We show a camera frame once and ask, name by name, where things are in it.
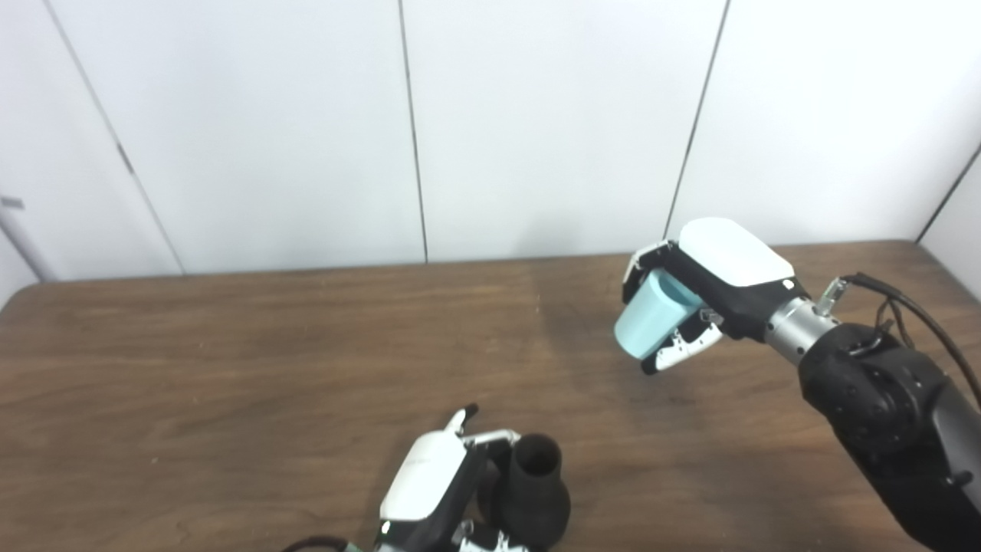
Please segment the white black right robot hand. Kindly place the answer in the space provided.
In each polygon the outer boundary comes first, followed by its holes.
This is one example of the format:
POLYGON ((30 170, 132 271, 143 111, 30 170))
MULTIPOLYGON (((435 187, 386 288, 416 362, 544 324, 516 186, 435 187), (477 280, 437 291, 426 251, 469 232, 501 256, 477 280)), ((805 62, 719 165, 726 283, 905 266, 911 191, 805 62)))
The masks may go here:
POLYGON ((796 270, 727 218, 698 218, 676 240, 639 249, 622 280, 614 335, 643 373, 662 373, 727 337, 763 343, 805 290, 796 270))

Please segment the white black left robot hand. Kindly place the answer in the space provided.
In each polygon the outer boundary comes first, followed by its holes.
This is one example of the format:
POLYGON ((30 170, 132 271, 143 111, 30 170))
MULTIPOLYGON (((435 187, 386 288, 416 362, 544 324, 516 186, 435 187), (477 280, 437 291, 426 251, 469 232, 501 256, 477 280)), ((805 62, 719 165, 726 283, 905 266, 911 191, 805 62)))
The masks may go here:
POLYGON ((376 551, 529 551, 504 530, 466 516, 491 460, 521 435, 498 429, 466 435, 477 404, 459 409, 444 429, 419 436, 379 506, 376 551))

